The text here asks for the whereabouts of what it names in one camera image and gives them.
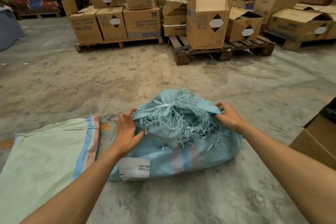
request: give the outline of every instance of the stained concrete floor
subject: stained concrete floor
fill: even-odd
[[[235,55],[172,64],[166,45],[100,48],[78,54],[66,18],[24,20],[25,38],[0,52],[0,140],[99,112],[107,118],[167,88],[225,100],[251,124],[289,144],[336,95],[335,48],[270,57]],[[108,147],[109,138],[102,141]],[[0,151],[0,170],[10,148]],[[108,182],[88,223],[306,223],[244,141],[220,166],[173,178]]]

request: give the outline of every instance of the woven plastic bag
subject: woven plastic bag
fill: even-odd
[[[146,135],[118,162],[110,180],[167,177],[233,158],[243,138],[221,125],[214,116],[220,113],[212,102],[187,90],[162,91],[133,113],[136,133],[146,130]]]

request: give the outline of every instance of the dark wooden pallet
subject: dark wooden pallet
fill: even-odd
[[[286,39],[279,35],[273,34],[266,30],[260,32],[265,38],[281,46],[284,50],[288,51],[297,51],[307,48],[323,47],[323,46],[332,46],[336,43],[336,39],[321,39],[315,41],[306,41],[306,42],[297,42],[290,39]]]
[[[176,65],[188,65],[190,56],[197,54],[214,53],[219,61],[231,60],[234,51],[250,50],[259,56],[270,56],[275,44],[270,40],[258,36],[256,40],[225,42],[223,49],[193,50],[185,36],[170,36],[168,40]]]
[[[23,19],[42,19],[47,17],[58,17],[61,18],[61,13],[44,13],[44,14],[18,14],[17,18],[19,20]]]
[[[100,43],[89,43],[89,44],[75,44],[74,47],[77,52],[84,52],[86,51],[90,46],[97,46],[97,45],[103,45],[103,44],[119,44],[119,48],[124,48],[125,42],[137,42],[137,41],[146,41],[146,40],[153,40],[157,39],[159,41],[159,44],[163,44],[162,37],[149,37],[149,38],[143,38],[143,39],[125,39],[125,40],[115,40],[115,41],[103,41]]]

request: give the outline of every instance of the blue woven sack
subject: blue woven sack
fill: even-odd
[[[136,134],[146,130],[146,135],[118,162],[109,180],[167,177],[233,158],[243,138],[221,125],[214,116],[220,113],[195,93],[163,90],[133,113]]]

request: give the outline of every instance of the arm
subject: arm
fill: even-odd
[[[145,132],[134,136],[135,125],[131,108],[127,114],[118,116],[117,136],[112,146],[85,170],[76,180],[40,206],[21,224],[67,224],[86,223],[114,166],[140,142]]]
[[[336,171],[266,136],[228,104],[217,114],[223,125],[243,135],[309,223],[335,223]]]

